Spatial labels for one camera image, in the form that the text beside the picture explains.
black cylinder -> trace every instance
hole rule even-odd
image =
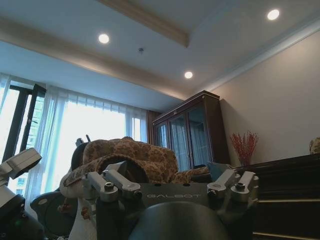
[[[129,240],[229,240],[212,209],[193,202],[166,202],[147,208]]]

wooden sideboard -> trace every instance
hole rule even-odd
[[[237,167],[259,177],[256,239],[320,240],[320,154]]]

ceiling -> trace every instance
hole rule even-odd
[[[0,42],[0,50],[0,72],[34,82],[157,112],[167,111],[182,102],[158,91],[92,72],[6,42]],[[88,87],[88,82],[94,84],[94,87]]]
[[[76,65],[79,73],[84,68],[92,79],[97,73],[105,81],[112,79],[109,92],[126,82],[184,100],[320,16],[319,0],[129,2],[185,33],[187,47],[96,0],[2,0],[0,40],[59,59],[70,68]],[[267,20],[275,8],[280,17]],[[100,33],[109,35],[108,44],[97,41]],[[184,78],[187,70],[193,78]],[[59,85],[67,85],[65,76],[56,74]],[[102,91],[89,81],[86,89]]]

beige wall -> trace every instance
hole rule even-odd
[[[259,135],[252,163],[309,154],[320,137],[320,31],[212,92],[221,96],[233,165],[229,136],[248,129]]]

recessed ceiling light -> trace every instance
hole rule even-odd
[[[268,13],[267,18],[269,20],[276,20],[279,17],[279,14],[280,12],[278,9],[273,9]]]
[[[107,34],[100,34],[98,39],[102,44],[107,44],[109,42],[109,36]]]
[[[192,78],[192,76],[193,76],[193,73],[191,71],[186,71],[184,74],[184,77],[186,79],[190,79],[190,78]]]

